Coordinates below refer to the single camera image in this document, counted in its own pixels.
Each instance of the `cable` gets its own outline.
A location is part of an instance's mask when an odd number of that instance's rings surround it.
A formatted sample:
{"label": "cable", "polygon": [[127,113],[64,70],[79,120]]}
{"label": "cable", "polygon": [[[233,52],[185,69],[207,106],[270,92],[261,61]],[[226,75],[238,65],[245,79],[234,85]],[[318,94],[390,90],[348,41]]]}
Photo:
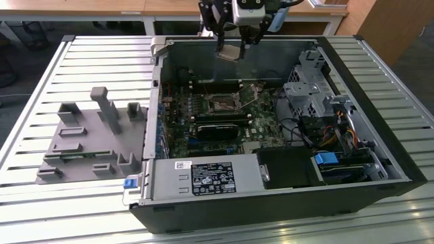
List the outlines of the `cable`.
{"label": "cable", "polygon": [[11,94],[11,95],[2,95],[0,98],[3,97],[15,97],[15,96],[31,96],[32,94]]}

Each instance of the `metal bracket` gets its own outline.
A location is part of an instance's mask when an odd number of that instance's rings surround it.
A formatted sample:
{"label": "metal bracket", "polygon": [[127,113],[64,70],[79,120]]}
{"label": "metal bracket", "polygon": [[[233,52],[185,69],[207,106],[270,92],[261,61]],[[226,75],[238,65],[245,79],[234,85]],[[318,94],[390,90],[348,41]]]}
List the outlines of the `metal bracket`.
{"label": "metal bracket", "polygon": [[167,46],[173,43],[166,43],[166,37],[157,36],[153,38],[151,41],[151,54],[153,57],[162,56],[165,53],[167,53]]}

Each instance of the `floor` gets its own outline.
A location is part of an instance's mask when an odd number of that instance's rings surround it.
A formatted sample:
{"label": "floor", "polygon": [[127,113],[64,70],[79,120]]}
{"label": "floor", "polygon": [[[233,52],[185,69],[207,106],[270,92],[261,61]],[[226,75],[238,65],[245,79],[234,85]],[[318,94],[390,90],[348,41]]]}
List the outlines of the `floor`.
{"label": "floor", "polygon": [[[16,119],[26,106],[30,94],[32,93],[46,67],[51,61],[58,45],[64,35],[141,35],[145,33],[143,25],[134,23],[129,31],[121,28],[107,28],[102,23],[95,28],[91,22],[55,22],[42,23],[51,46],[42,51],[31,52],[18,40],[6,24],[0,24],[0,32],[12,40],[12,44],[0,48],[0,55],[4,55],[19,74],[18,81],[8,87],[0,88],[0,147],[7,139]],[[414,92],[428,109],[434,113],[434,21],[426,27],[424,35],[414,41],[400,61],[393,66],[410,90]]]}

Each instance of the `white table leg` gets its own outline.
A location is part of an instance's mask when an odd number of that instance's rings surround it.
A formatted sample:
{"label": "white table leg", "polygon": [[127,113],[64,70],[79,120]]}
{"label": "white table leg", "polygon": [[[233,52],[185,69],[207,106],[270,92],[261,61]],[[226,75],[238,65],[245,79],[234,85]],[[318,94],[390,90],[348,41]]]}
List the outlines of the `white table leg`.
{"label": "white table leg", "polygon": [[340,28],[341,22],[342,22],[342,16],[336,16],[328,23],[326,29],[325,29],[325,36],[334,36],[337,34],[337,30]]}
{"label": "white table leg", "polygon": [[155,17],[145,16],[143,17],[143,25],[147,36],[155,36],[155,27],[154,27]]}

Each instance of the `aluminum slatted table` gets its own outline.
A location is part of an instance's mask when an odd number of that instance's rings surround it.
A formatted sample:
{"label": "aluminum slatted table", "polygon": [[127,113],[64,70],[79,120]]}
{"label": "aluminum slatted table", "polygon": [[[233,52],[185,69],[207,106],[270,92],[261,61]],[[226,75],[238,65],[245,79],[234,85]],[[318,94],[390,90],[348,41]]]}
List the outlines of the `aluminum slatted table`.
{"label": "aluminum slatted table", "polygon": [[426,185],[350,215],[163,235],[149,233],[123,205],[123,179],[35,185],[62,102],[95,109],[90,92],[98,85],[109,88],[117,107],[131,101],[149,105],[151,37],[76,37],[62,42],[0,151],[0,243],[425,243],[434,238],[433,116],[364,41],[329,41],[421,167]]}

